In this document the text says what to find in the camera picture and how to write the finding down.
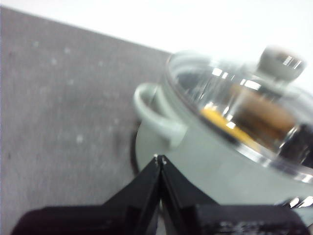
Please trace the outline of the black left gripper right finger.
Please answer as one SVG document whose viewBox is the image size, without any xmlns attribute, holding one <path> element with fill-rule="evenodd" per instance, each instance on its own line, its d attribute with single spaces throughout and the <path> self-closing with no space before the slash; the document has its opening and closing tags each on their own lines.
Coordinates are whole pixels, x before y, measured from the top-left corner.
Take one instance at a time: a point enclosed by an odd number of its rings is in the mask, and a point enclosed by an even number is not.
<svg viewBox="0 0 313 235">
<path fill-rule="evenodd" d="M 222 205 L 158 156 L 161 201 L 170 235 L 309 235 L 310 227 L 286 205 Z"/>
</svg>

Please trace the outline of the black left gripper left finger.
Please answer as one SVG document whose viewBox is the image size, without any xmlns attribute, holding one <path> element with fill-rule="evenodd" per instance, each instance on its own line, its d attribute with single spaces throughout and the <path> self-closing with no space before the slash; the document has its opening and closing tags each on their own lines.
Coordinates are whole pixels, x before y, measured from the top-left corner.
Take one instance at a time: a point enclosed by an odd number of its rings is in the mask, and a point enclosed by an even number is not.
<svg viewBox="0 0 313 235">
<path fill-rule="evenodd" d="M 161 156 L 101 205 L 45 207 L 26 212 L 14 235 L 154 235 L 159 208 Z"/>
</svg>

